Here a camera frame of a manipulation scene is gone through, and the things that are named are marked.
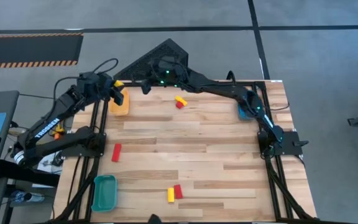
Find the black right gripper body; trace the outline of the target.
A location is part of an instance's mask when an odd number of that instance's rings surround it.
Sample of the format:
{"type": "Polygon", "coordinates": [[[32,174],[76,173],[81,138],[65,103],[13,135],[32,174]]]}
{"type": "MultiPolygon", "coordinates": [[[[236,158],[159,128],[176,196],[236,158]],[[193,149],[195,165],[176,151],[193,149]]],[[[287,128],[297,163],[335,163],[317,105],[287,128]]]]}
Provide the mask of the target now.
{"type": "Polygon", "coordinates": [[[149,83],[151,85],[169,86],[191,90],[188,69],[175,57],[154,58],[149,62],[149,83]]]}

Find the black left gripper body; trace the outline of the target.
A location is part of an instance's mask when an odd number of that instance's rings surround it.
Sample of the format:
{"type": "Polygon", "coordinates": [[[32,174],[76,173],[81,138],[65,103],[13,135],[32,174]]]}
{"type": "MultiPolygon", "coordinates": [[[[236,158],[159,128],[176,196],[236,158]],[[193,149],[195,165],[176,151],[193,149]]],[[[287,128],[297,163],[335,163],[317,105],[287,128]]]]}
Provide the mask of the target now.
{"type": "Polygon", "coordinates": [[[80,73],[76,86],[84,96],[110,96],[113,83],[107,82],[107,73],[80,73]]]}

